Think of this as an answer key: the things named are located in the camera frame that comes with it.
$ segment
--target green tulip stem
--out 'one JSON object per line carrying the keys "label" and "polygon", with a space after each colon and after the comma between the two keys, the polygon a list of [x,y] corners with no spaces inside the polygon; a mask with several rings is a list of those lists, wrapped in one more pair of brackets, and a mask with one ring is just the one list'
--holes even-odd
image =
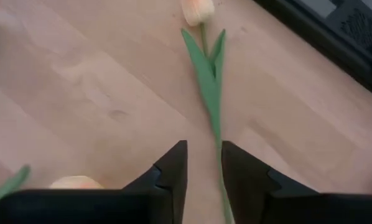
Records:
{"label": "green tulip stem", "polygon": [[203,52],[204,55],[208,56],[208,44],[207,44],[207,32],[205,32],[205,23],[200,23],[200,30],[201,30],[201,40],[203,42]]}
{"label": "green tulip stem", "polygon": [[233,214],[231,212],[229,198],[228,198],[228,194],[227,194],[226,189],[225,189],[225,182],[223,180],[221,153],[222,153],[222,148],[218,147],[216,149],[216,158],[217,158],[218,171],[219,171],[219,188],[220,188],[220,191],[221,191],[223,215],[225,216],[225,223],[226,224],[231,224],[233,222]]}

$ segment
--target green leaf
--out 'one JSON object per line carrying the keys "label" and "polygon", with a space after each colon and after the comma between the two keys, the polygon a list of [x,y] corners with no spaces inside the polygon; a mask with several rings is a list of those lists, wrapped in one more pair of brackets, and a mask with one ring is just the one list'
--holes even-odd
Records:
{"label": "green leaf", "polygon": [[210,64],[214,73],[214,77],[221,94],[222,90],[222,68],[223,68],[223,55],[225,53],[225,40],[226,30],[222,30],[213,45],[210,54]]}
{"label": "green leaf", "polygon": [[26,180],[29,173],[30,167],[23,166],[16,175],[7,179],[6,182],[2,184],[2,186],[0,186],[0,199],[3,198],[3,196],[5,196],[6,194],[17,190]]}
{"label": "green leaf", "polygon": [[186,30],[182,29],[182,35],[196,71],[200,92],[210,114],[211,126],[215,134],[217,146],[219,147],[221,145],[220,90],[209,60],[204,56],[204,53],[200,50],[193,37]]}

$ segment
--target tulip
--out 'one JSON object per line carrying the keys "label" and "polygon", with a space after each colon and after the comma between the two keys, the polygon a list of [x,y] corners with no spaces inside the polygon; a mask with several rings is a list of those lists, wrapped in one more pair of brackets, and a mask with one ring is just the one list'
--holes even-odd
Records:
{"label": "tulip", "polygon": [[221,190],[223,214],[226,224],[233,221],[228,196],[223,183],[221,164],[221,124],[220,124],[220,101],[222,84],[223,54],[225,48],[225,30],[218,36],[211,53],[208,52],[208,44],[205,31],[205,21],[214,13],[212,0],[181,0],[185,19],[190,26],[200,26],[203,50],[194,41],[194,38],[182,29],[182,35],[186,43],[190,59],[195,67],[200,93],[211,119],[211,126],[215,135],[217,163],[219,167],[219,187]]}
{"label": "tulip", "polygon": [[197,26],[205,22],[215,12],[212,0],[181,0],[186,22]]}
{"label": "tulip", "polygon": [[86,176],[62,177],[56,180],[50,189],[102,189],[103,187]]}

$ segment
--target peach tulip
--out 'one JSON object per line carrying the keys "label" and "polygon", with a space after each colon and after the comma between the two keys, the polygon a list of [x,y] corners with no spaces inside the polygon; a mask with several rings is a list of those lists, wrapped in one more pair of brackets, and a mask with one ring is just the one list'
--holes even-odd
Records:
{"label": "peach tulip", "polygon": [[212,0],[181,0],[186,22],[197,26],[205,22],[215,12]]}
{"label": "peach tulip", "polygon": [[62,177],[56,180],[50,189],[102,189],[103,187],[86,176]]}

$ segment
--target black object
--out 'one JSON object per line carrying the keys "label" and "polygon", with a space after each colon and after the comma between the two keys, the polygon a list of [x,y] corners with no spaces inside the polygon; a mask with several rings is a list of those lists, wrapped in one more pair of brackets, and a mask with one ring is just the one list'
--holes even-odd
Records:
{"label": "black object", "polygon": [[23,190],[0,200],[0,224],[182,223],[187,142],[121,190]]}
{"label": "black object", "polygon": [[372,91],[372,9],[368,5],[361,0],[254,1]]}
{"label": "black object", "polygon": [[[225,187],[237,224],[372,224],[372,195],[320,194],[224,141]],[[187,143],[121,190],[24,190],[0,200],[0,224],[180,224]]]}
{"label": "black object", "polygon": [[237,224],[372,224],[372,195],[320,194],[229,141],[222,164]]}

